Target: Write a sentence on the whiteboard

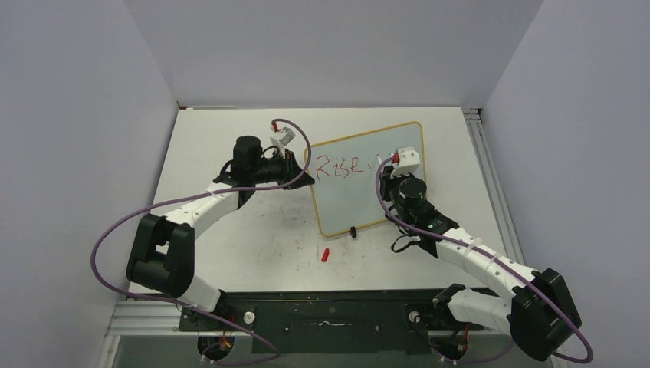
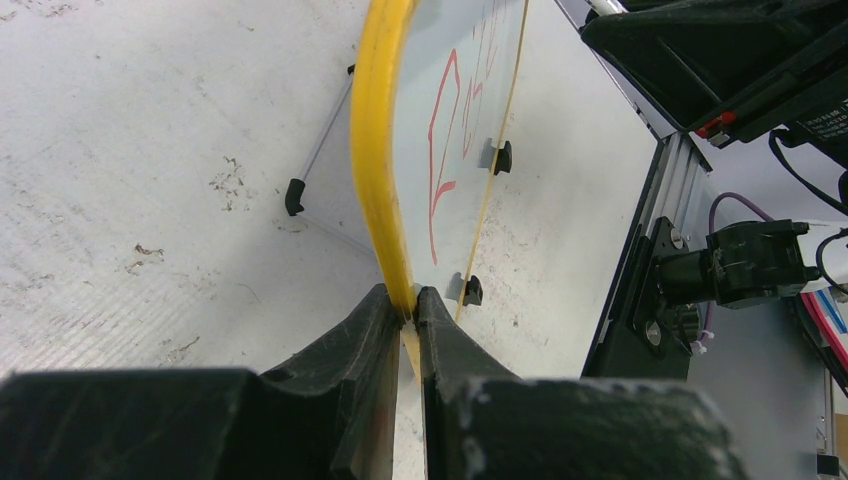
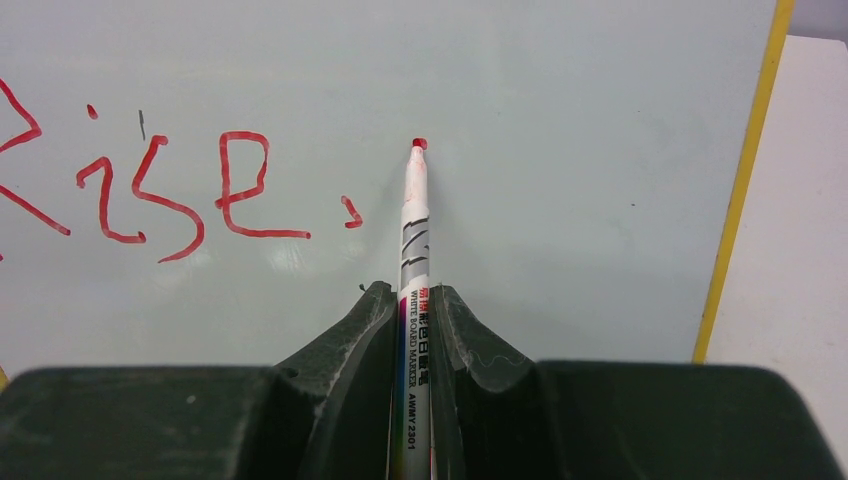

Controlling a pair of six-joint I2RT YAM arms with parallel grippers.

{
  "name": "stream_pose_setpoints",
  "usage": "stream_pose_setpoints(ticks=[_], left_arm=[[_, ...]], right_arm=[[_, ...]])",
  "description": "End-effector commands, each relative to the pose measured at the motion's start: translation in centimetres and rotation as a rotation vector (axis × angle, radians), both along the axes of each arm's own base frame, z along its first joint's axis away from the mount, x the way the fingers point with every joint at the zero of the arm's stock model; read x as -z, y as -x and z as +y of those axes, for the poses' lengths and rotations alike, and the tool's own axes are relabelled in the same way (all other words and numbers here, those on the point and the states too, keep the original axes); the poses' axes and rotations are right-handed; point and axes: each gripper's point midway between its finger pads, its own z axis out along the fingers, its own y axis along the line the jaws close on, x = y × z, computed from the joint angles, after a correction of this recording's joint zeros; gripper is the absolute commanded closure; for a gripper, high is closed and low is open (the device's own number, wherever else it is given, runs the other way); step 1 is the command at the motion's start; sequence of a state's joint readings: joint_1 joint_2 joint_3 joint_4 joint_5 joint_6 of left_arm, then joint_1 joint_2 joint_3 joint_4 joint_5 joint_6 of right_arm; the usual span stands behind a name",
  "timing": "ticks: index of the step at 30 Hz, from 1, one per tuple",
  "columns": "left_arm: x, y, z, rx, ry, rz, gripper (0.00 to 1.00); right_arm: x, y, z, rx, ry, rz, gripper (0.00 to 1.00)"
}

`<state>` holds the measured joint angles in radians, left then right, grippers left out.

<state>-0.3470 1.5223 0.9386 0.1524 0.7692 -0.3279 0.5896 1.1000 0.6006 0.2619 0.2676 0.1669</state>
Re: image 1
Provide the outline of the yellow-framed whiteboard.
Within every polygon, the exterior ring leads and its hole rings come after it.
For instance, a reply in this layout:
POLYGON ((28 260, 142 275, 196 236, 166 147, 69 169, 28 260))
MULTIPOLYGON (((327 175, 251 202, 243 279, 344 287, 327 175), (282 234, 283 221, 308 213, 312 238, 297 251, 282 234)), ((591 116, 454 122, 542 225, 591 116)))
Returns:
POLYGON ((423 129, 412 121, 341 137, 311 146, 307 173, 321 235, 333 237, 351 227, 365 228, 386 220, 376 195, 378 163, 397 149, 413 146, 421 166, 415 174, 425 178, 423 129))

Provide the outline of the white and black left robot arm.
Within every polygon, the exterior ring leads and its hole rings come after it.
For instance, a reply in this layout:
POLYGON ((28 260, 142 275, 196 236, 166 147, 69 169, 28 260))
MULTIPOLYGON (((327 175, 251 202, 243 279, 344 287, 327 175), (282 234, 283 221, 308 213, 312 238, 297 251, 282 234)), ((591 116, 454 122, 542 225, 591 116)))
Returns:
POLYGON ((298 166, 292 151, 266 157, 257 137, 237 138, 232 159, 207 188, 206 197, 140 219, 127 279, 197 307, 198 318, 208 329, 223 328, 228 322, 228 308, 219 303, 223 292, 195 273, 195 241, 219 219, 240 209, 256 185, 270 182, 292 190, 311 186, 315 180, 298 166))

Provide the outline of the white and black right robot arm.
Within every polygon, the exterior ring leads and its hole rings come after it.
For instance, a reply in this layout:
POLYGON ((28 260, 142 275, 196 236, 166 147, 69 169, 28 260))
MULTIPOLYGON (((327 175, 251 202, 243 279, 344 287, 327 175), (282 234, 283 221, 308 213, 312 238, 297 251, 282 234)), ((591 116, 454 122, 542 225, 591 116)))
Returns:
POLYGON ((563 276, 552 268, 538 271, 517 263, 484 245, 427 200, 427 186, 414 172, 388 159, 379 164, 375 190, 385 216, 422 250, 493 291, 447 287, 432 301, 436 323, 499 331, 535 360, 555 356, 591 362, 593 348, 580 330, 582 320, 563 276))

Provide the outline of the red marker cap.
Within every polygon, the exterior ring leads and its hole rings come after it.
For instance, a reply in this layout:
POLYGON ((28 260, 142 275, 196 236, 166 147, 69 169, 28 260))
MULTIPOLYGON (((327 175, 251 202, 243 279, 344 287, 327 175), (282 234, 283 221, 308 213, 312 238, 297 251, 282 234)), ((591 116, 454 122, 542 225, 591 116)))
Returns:
POLYGON ((321 257, 321 261, 322 262, 327 262, 329 256, 330 256, 330 249, 325 248, 324 251, 323 251, 322 257, 321 257))

